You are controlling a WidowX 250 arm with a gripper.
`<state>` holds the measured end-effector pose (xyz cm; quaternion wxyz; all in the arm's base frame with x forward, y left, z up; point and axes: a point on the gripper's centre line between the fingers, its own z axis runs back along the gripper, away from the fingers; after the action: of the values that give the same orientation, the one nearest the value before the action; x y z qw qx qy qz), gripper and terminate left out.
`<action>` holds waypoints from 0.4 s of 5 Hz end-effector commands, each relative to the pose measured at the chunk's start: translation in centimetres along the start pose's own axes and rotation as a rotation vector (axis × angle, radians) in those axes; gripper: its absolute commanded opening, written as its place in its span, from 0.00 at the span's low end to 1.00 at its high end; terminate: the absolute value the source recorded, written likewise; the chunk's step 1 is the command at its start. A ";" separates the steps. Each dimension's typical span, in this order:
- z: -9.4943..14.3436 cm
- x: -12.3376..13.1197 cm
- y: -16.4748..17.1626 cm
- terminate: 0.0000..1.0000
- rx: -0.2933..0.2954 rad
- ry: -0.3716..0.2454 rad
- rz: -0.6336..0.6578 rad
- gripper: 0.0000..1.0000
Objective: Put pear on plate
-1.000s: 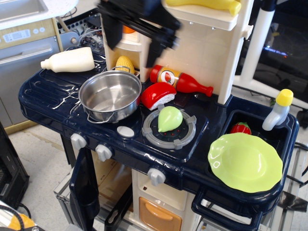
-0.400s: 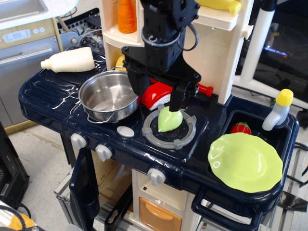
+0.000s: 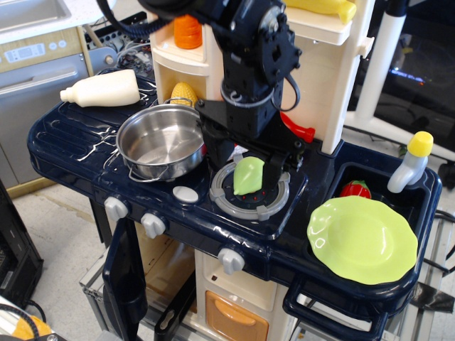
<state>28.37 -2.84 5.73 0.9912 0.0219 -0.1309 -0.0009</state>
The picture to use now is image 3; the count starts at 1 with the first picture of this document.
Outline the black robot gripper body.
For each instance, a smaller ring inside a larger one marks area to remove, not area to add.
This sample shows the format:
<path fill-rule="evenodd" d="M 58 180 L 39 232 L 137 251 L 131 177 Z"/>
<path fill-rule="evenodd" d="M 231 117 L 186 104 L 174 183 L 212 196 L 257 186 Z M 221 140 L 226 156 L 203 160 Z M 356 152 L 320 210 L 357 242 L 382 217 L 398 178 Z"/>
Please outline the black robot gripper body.
<path fill-rule="evenodd" d="M 235 144 L 265 158 L 274 151 L 290 153 L 291 167 L 299 167 L 304 142 L 281 120 L 278 106 L 282 90 L 283 86 L 277 85 L 271 95 L 255 103 L 200 100 L 196 110 L 201 121 L 209 119 L 224 127 Z"/>

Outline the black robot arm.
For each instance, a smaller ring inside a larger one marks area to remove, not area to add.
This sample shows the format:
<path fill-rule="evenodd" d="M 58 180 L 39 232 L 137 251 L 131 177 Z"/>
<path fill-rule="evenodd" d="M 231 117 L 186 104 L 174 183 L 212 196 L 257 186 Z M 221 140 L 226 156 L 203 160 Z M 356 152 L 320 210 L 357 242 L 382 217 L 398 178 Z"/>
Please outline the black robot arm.
<path fill-rule="evenodd" d="M 212 28 L 223 56 L 221 101 L 201 100 L 203 138 L 212 163 L 221 168 L 238 144 L 265 157 L 262 187 L 273 189 L 282 173 L 299 168 L 303 143 L 280 119 L 283 81 L 295 82 L 302 51 L 294 45 L 282 1 L 142 1 L 156 15 L 151 23 L 125 26 L 106 1 L 98 6 L 117 29 L 147 36 L 188 14 Z"/>

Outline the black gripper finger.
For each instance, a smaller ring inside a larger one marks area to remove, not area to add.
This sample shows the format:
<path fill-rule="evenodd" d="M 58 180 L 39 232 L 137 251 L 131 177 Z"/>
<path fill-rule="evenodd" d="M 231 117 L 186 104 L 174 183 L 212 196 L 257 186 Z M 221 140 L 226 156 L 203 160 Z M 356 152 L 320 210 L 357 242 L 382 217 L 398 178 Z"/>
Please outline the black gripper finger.
<path fill-rule="evenodd" d="M 272 190 L 284 172 L 291 168 L 291 154 L 287 152 L 274 151 L 266 157 L 263 166 L 262 188 Z"/>
<path fill-rule="evenodd" d="M 227 163 L 235 143 L 229 139 L 228 131 L 212 120 L 202 120 L 202 132 L 210 162 L 219 170 Z"/>

